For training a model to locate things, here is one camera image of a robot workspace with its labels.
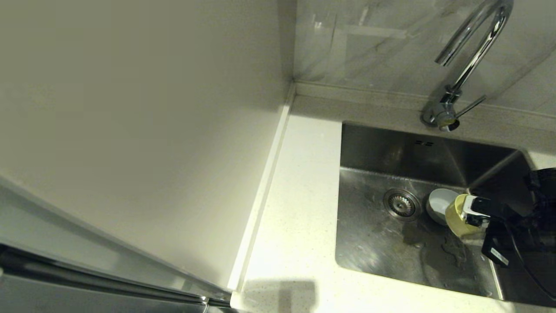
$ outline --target chrome faucet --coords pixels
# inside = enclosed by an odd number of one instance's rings
[[[444,47],[435,62],[442,66],[447,66],[461,51],[461,48],[463,48],[467,40],[471,38],[481,24],[483,24],[489,16],[496,14],[494,21],[490,25],[489,31],[483,38],[476,53],[471,57],[468,64],[463,69],[463,72],[459,75],[458,80],[456,80],[453,85],[446,85],[446,93],[442,99],[440,99],[439,102],[433,103],[423,111],[421,119],[426,125],[438,127],[442,131],[452,131],[459,126],[460,116],[467,113],[487,98],[486,96],[478,98],[459,113],[456,113],[454,110],[454,103],[461,96],[461,87],[502,32],[502,29],[508,22],[508,18],[512,13],[513,6],[513,0],[485,0],[473,13],[471,13],[453,35],[450,42]]]

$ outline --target drain strainer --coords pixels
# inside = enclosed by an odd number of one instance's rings
[[[383,202],[388,213],[402,221],[413,221],[421,214],[419,201],[407,190],[391,189],[384,194]]]

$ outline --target sink basin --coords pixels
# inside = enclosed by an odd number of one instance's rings
[[[336,261],[341,267],[494,299],[553,306],[518,262],[498,268],[425,210],[437,188],[510,204],[533,201],[518,150],[369,128],[342,128]]]

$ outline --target yellow container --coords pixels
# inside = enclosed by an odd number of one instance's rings
[[[451,231],[460,238],[483,231],[479,227],[465,223],[465,221],[460,217],[463,210],[463,203],[465,202],[465,198],[467,196],[468,194],[461,194],[457,196],[446,209],[446,223],[448,224],[448,227],[450,227]]]

